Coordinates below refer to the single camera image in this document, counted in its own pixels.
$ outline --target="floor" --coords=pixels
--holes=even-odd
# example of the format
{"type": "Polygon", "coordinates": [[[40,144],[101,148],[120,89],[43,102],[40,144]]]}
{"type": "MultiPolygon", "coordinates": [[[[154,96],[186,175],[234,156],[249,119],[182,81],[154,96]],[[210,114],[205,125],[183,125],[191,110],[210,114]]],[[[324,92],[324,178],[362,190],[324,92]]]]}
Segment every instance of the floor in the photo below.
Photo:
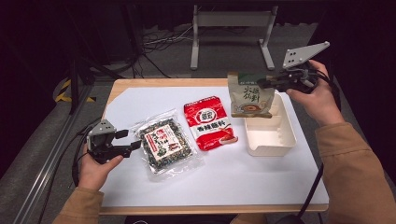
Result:
{"type": "MultiPolygon", "coordinates": [[[[185,30],[188,27],[180,27],[180,30],[185,30]]],[[[261,50],[257,43],[257,40],[262,36],[260,29],[209,29],[202,31],[200,37],[199,68],[196,71],[190,70],[191,41],[189,39],[184,39],[181,42],[173,44],[165,50],[155,50],[147,55],[155,62],[156,66],[161,68],[170,77],[226,77],[228,71],[246,71],[265,74],[277,73],[283,63],[286,49],[306,46],[315,28],[315,24],[300,24],[298,26],[286,24],[284,26],[274,27],[269,42],[269,50],[276,66],[276,70],[272,72],[266,69],[261,50]]],[[[118,66],[121,65],[113,64],[109,68],[113,69],[118,66]]],[[[139,62],[134,65],[134,68],[136,69],[135,74],[139,78],[164,77],[152,63],[143,57],[139,58],[139,62]]],[[[133,71],[129,69],[121,73],[121,75],[132,77],[133,71]]],[[[77,120],[71,127],[70,134],[66,137],[66,142],[71,142],[71,144],[65,151],[60,161],[59,169],[56,171],[48,205],[41,223],[51,223],[73,191],[71,160],[74,157],[79,139],[78,137],[77,140],[72,141],[73,135],[91,121],[102,116],[113,81],[110,77],[97,76],[97,81],[90,92],[90,96],[96,97],[96,101],[93,103],[87,102],[83,105],[77,120]]],[[[320,164],[314,137],[314,130],[317,124],[306,115],[300,105],[293,105],[308,145],[312,150],[317,164],[320,164]]],[[[342,107],[342,112],[346,120],[351,122],[362,134],[359,123],[355,120],[344,95],[342,95],[342,107]]],[[[63,130],[64,124],[68,119],[69,110],[70,103],[59,102],[57,104],[41,125],[37,127],[36,131],[21,150],[19,156],[0,180],[0,191],[2,192],[0,195],[0,217],[2,223],[12,223],[20,211],[26,196],[35,183],[37,174],[43,167],[53,146],[56,144],[60,132],[63,130]]],[[[389,181],[389,184],[395,193],[394,184],[391,181],[389,181]]],[[[39,220],[47,192],[48,185],[44,188],[42,194],[38,195],[40,196],[39,200],[34,204],[34,210],[28,218],[29,221],[27,223],[37,223],[39,220]]],[[[326,220],[326,212],[321,214],[323,219],[326,220]]],[[[268,223],[276,223],[283,216],[285,214],[268,214],[268,223]]],[[[125,217],[102,216],[100,223],[121,224],[124,219],[125,217]]],[[[318,214],[316,213],[305,214],[303,220],[306,223],[319,223],[318,214]]]]}

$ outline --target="metal stand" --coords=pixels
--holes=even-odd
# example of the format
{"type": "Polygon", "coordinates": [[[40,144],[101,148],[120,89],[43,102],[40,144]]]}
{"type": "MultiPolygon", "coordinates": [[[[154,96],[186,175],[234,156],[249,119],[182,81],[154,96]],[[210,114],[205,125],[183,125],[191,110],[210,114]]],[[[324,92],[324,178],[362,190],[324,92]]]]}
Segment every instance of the metal stand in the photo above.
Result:
{"type": "Polygon", "coordinates": [[[199,39],[198,27],[200,26],[259,26],[265,28],[265,38],[259,39],[262,55],[269,70],[274,70],[274,63],[267,48],[268,41],[274,26],[277,7],[272,11],[198,11],[194,6],[193,11],[193,42],[191,54],[191,70],[198,69],[199,39]]]}

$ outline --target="wooden table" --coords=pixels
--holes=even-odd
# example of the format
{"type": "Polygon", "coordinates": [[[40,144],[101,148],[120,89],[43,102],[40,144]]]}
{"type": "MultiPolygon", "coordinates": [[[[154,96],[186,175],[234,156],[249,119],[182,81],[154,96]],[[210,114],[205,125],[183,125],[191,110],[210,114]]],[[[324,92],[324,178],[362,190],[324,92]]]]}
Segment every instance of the wooden table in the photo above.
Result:
{"type": "MultiPolygon", "coordinates": [[[[170,89],[172,88],[183,88],[183,87],[192,87],[192,88],[200,88],[200,87],[220,87],[223,88],[227,86],[227,79],[226,78],[169,78],[169,79],[165,79],[165,78],[145,78],[145,79],[119,79],[114,83],[113,89],[109,95],[108,101],[107,101],[107,107],[106,107],[106,112],[108,111],[108,109],[111,107],[109,106],[110,103],[112,102],[117,102],[116,98],[118,96],[122,97],[124,96],[121,95],[123,92],[125,91],[129,91],[131,89],[129,88],[153,88],[152,90],[158,90],[160,88],[164,88],[164,87],[170,87],[170,89]]],[[[222,93],[222,98],[227,100],[227,97],[224,92],[222,93]]],[[[291,103],[289,103],[291,106],[289,107],[289,109],[292,110],[292,112],[294,113],[294,110],[292,109],[292,105],[291,103]]],[[[295,113],[294,115],[291,115],[292,118],[294,120],[294,123],[297,122],[298,120],[295,117],[295,113]]],[[[237,121],[232,121],[233,127],[234,127],[234,131],[237,133],[238,132],[238,128],[237,126],[242,126],[243,121],[241,119],[237,120],[237,121]]],[[[138,181],[141,181],[142,178],[140,177],[136,177],[135,173],[136,172],[136,167],[135,163],[137,161],[132,162],[131,160],[135,160],[136,155],[131,155],[131,158],[129,159],[125,159],[120,166],[124,166],[124,167],[117,167],[115,170],[113,170],[110,173],[110,176],[105,184],[105,187],[103,189],[101,189],[104,193],[105,193],[105,200],[104,200],[104,204],[103,207],[101,209],[100,214],[102,215],[169,215],[169,214],[235,214],[235,213],[275,213],[275,212],[297,212],[300,210],[302,204],[304,203],[304,199],[306,198],[307,192],[310,189],[310,186],[313,183],[313,180],[315,178],[316,172],[318,171],[317,166],[315,164],[315,161],[313,160],[312,154],[309,150],[309,146],[306,143],[306,140],[304,138],[304,134],[302,133],[300,124],[298,123],[298,127],[293,127],[294,131],[296,132],[296,137],[299,139],[298,144],[300,144],[299,146],[296,146],[296,152],[290,152],[292,155],[293,153],[296,153],[295,155],[299,155],[299,154],[305,154],[305,159],[307,161],[301,161],[301,164],[298,164],[297,166],[295,166],[294,168],[291,169],[295,169],[297,167],[297,169],[299,169],[300,167],[304,167],[306,166],[308,163],[310,164],[310,167],[307,168],[302,168],[305,170],[302,171],[297,171],[297,173],[294,173],[294,170],[289,170],[287,171],[289,166],[291,165],[280,165],[280,166],[285,166],[283,168],[280,168],[280,170],[276,170],[277,172],[284,172],[285,170],[287,172],[284,172],[282,174],[286,174],[286,176],[288,176],[288,178],[293,179],[293,177],[295,175],[301,175],[301,174],[305,174],[305,172],[308,172],[309,175],[305,176],[306,180],[303,181],[302,179],[300,179],[299,181],[303,181],[305,184],[304,186],[304,190],[301,193],[302,195],[299,196],[298,199],[296,199],[296,202],[294,203],[282,203],[282,204],[248,204],[248,203],[240,203],[240,204],[227,204],[228,199],[226,199],[226,203],[224,204],[216,204],[213,202],[216,202],[217,200],[212,200],[210,203],[211,204],[205,204],[205,203],[201,203],[201,200],[198,200],[199,202],[197,204],[190,204],[190,202],[186,202],[186,204],[184,204],[184,201],[182,199],[180,199],[179,197],[183,197],[183,192],[182,190],[180,191],[180,195],[175,195],[175,197],[178,196],[178,198],[176,199],[176,201],[178,200],[179,202],[182,202],[182,205],[178,205],[178,204],[172,204],[173,200],[171,199],[166,199],[168,200],[167,202],[169,202],[169,205],[167,202],[163,202],[161,201],[160,205],[156,205],[155,203],[151,203],[149,202],[150,198],[146,198],[143,197],[142,194],[147,193],[147,194],[151,194],[154,190],[163,190],[163,187],[156,187],[157,189],[151,189],[151,185],[150,183],[143,183],[141,187],[140,183],[138,181]],[[136,195],[132,195],[130,194],[131,192],[129,192],[126,189],[121,189],[121,188],[127,188],[130,190],[137,190],[137,191],[142,191],[136,195]]],[[[192,173],[192,175],[197,175],[198,172],[200,172],[200,170],[203,169],[208,169],[210,167],[211,164],[211,160],[213,160],[213,158],[222,158],[221,156],[219,157],[219,154],[225,152],[225,148],[219,148],[219,149],[214,149],[209,151],[209,154],[205,154],[206,156],[206,160],[207,160],[207,165],[205,165],[205,168],[198,168],[198,171],[196,171],[195,173],[192,173]]],[[[277,165],[279,163],[282,163],[282,160],[288,160],[286,161],[287,163],[294,163],[295,161],[298,161],[299,159],[296,160],[290,160],[287,159],[287,157],[285,156],[284,159],[282,158],[278,158],[278,159],[264,159],[264,158],[257,158],[257,157],[251,157],[250,155],[248,155],[248,153],[246,151],[242,151],[243,153],[241,153],[241,155],[236,155],[237,157],[241,157],[241,163],[242,165],[244,164],[248,164],[251,163],[251,161],[249,160],[259,160],[260,162],[264,161],[264,162],[269,162],[272,165],[270,165],[271,167],[277,167],[277,165]]],[[[260,175],[260,172],[255,171],[254,175],[260,175]]],[[[183,181],[183,178],[191,178],[190,176],[182,176],[181,178],[176,177],[175,180],[173,180],[173,178],[168,179],[166,181],[169,186],[172,186],[176,184],[179,184],[178,182],[183,181]]],[[[257,181],[250,181],[251,185],[255,185],[255,184],[260,184],[260,182],[265,182],[260,176],[258,176],[259,180],[257,181]]],[[[291,187],[290,185],[294,184],[294,181],[298,182],[298,180],[291,180],[290,183],[287,184],[283,184],[282,183],[282,188],[291,188],[291,189],[286,189],[287,193],[291,193],[291,191],[294,191],[294,187],[291,187]]],[[[295,192],[299,192],[299,185],[301,185],[302,183],[298,183],[298,185],[296,185],[295,187],[295,192]]],[[[238,188],[238,183],[235,184],[235,186],[224,186],[224,191],[227,190],[233,190],[233,189],[229,189],[229,188],[238,188]]],[[[207,193],[205,190],[211,190],[211,189],[203,189],[203,191],[199,191],[202,195],[202,197],[205,197],[204,195],[207,193]]],[[[326,190],[323,186],[322,183],[319,184],[318,187],[318,199],[315,199],[317,194],[315,194],[316,196],[314,196],[314,200],[313,203],[310,204],[307,208],[307,211],[325,211],[328,208],[328,196],[326,193],[326,190]]],[[[265,193],[260,192],[259,195],[257,197],[263,197],[263,195],[265,196],[265,193]]],[[[279,194],[277,196],[274,197],[278,197],[280,201],[282,201],[280,198],[281,197],[289,197],[287,195],[283,196],[282,194],[279,194]]]]}

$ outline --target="desk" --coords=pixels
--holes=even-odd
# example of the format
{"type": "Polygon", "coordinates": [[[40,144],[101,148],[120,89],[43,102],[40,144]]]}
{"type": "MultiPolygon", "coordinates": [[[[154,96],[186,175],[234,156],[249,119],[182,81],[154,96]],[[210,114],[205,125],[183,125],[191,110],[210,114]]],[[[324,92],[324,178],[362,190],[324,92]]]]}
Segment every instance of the desk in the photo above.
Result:
{"type": "MultiPolygon", "coordinates": [[[[118,129],[176,108],[183,120],[182,106],[216,94],[227,114],[230,99],[227,79],[120,79],[110,93],[105,118],[118,129]],[[149,90],[153,95],[136,95],[149,90]],[[183,94],[192,90],[193,94],[183,94]],[[160,97],[173,101],[157,102],[160,97]],[[155,108],[142,111],[142,108],[155,108]]],[[[292,109],[289,96],[281,93],[297,137],[297,146],[282,158],[252,157],[246,151],[244,121],[230,118],[239,137],[235,144],[207,152],[200,151],[205,165],[173,178],[150,182],[143,152],[134,151],[109,175],[101,189],[105,193],[102,215],[233,214],[299,211],[315,179],[318,168],[292,109]]],[[[127,144],[119,139],[117,144],[127,144]]],[[[320,182],[308,211],[324,211],[328,195],[320,182]]]]}

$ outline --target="sleeve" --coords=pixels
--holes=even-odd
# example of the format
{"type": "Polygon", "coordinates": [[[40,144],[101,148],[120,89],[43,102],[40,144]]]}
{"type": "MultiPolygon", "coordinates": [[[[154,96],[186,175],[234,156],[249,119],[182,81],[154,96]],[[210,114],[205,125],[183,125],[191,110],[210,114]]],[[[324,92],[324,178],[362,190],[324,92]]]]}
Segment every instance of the sleeve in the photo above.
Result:
{"type": "Polygon", "coordinates": [[[64,204],[61,213],[53,221],[54,224],[98,223],[99,210],[104,193],[77,187],[64,204]]]}
{"type": "Polygon", "coordinates": [[[325,126],[316,135],[330,197],[329,224],[396,223],[396,203],[382,165],[352,125],[325,126]]]}

